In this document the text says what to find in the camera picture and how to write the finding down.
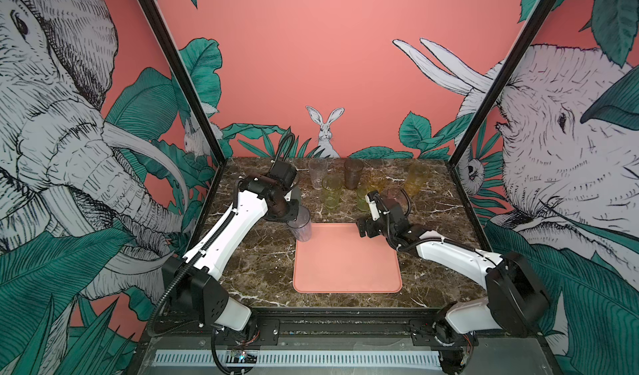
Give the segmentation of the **clear bluish tall glass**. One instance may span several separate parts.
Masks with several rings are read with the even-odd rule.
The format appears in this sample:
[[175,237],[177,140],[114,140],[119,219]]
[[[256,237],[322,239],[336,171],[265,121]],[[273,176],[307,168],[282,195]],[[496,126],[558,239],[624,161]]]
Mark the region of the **clear bluish tall glass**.
[[304,207],[300,206],[298,215],[294,220],[286,223],[288,230],[299,242],[308,242],[312,238],[312,222],[311,212]]

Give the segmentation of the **clear short glass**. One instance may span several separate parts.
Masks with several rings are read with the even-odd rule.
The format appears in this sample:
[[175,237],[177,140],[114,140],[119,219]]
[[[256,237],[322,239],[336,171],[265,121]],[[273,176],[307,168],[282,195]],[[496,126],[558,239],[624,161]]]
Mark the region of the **clear short glass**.
[[328,160],[325,158],[314,158],[309,163],[309,174],[311,184],[315,190],[322,189],[322,181],[328,174]]

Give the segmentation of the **pink square tray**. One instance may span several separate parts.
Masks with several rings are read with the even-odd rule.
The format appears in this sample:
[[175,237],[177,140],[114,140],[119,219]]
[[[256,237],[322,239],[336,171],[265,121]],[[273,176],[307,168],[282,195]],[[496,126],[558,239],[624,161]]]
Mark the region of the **pink square tray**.
[[353,223],[314,224],[296,243],[293,287],[299,293],[397,293],[397,253],[382,236],[361,237]]

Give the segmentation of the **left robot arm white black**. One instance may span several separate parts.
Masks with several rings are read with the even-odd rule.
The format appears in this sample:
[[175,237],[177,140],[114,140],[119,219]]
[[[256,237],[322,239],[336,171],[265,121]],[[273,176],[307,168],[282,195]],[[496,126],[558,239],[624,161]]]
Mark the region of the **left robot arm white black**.
[[146,331],[152,337],[171,333],[183,325],[157,330],[156,320],[167,304],[188,312],[201,327],[245,330],[251,309],[229,296],[219,279],[231,256],[260,220],[287,223],[301,208],[297,185],[283,186],[266,176],[247,177],[234,186],[233,201],[220,221],[182,256],[171,255],[161,267],[165,292],[156,305]]

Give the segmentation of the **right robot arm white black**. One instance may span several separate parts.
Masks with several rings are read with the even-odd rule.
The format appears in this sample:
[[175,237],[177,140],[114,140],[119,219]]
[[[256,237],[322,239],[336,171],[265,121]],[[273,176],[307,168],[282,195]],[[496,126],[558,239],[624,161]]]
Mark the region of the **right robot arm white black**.
[[443,265],[486,292],[484,298],[451,303],[439,310],[428,331],[438,343],[452,346],[477,331],[501,329],[517,338],[535,331],[549,309],[550,298],[523,255],[475,249],[412,224],[409,210],[376,191],[366,195],[365,202],[370,215],[356,222],[361,237],[382,235],[392,250]]

